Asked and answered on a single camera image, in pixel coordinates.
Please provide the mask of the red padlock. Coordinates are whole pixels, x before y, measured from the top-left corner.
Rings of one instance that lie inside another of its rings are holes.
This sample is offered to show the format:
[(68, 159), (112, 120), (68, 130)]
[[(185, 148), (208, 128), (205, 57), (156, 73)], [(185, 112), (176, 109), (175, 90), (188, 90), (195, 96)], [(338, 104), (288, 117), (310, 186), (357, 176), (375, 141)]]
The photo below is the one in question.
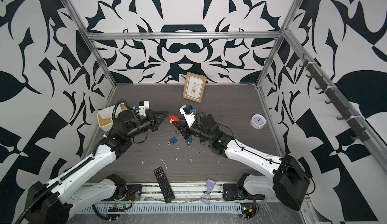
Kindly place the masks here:
[(170, 124), (174, 124), (175, 122), (179, 122), (180, 121), (180, 119), (179, 118), (177, 118), (177, 117), (175, 117), (175, 116), (173, 116), (173, 115), (171, 115), (170, 117), (169, 117), (169, 123)]

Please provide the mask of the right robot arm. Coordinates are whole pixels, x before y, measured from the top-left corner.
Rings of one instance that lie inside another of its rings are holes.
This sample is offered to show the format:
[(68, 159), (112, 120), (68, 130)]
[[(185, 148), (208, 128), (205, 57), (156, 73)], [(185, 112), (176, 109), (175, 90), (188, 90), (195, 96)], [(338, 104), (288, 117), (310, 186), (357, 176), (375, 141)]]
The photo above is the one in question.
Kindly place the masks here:
[(214, 154), (240, 162), (268, 179), (263, 187), (254, 183), (253, 175), (241, 178), (239, 184), (245, 193), (251, 196), (262, 195), (263, 190), (266, 190), (266, 196), (274, 194), (286, 207), (295, 211), (301, 209), (311, 176), (294, 157), (288, 154), (283, 157), (266, 154), (243, 144), (233, 134), (222, 131), (221, 125), (212, 115), (204, 116), (199, 122), (194, 115), (185, 115), (183, 119), (171, 116), (169, 122), (184, 138), (195, 136), (208, 143)]

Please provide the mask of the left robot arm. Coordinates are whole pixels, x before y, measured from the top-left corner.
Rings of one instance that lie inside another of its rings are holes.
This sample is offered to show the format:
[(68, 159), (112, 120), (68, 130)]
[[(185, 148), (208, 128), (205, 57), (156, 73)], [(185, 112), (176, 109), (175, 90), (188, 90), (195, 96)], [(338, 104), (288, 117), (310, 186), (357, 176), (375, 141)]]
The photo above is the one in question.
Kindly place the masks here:
[(146, 110), (145, 117), (137, 119), (131, 110), (120, 112), (90, 155), (55, 179), (45, 184), (37, 182), (29, 188), (25, 209), (16, 223), (26, 220), (30, 224), (65, 224), (85, 208), (114, 195), (121, 196), (126, 183), (117, 175), (82, 191), (79, 188), (122, 156), (132, 146), (134, 137), (158, 130), (168, 114)]

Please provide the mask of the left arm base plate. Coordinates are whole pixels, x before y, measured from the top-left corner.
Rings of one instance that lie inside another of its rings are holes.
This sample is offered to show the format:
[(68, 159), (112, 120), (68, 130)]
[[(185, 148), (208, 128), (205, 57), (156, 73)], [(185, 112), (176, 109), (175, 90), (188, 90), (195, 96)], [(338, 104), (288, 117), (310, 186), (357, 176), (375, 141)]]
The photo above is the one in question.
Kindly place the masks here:
[(125, 187), (120, 187), (112, 197), (103, 201), (137, 201), (142, 195), (143, 185), (127, 184)]

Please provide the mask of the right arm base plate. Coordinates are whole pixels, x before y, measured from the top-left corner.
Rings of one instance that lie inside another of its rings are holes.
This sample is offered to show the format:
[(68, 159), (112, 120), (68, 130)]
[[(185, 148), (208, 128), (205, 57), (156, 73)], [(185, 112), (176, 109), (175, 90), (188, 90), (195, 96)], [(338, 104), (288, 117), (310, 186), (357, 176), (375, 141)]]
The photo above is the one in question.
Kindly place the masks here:
[(225, 201), (236, 200), (264, 200), (265, 195), (251, 195), (237, 184), (223, 184), (223, 199)]

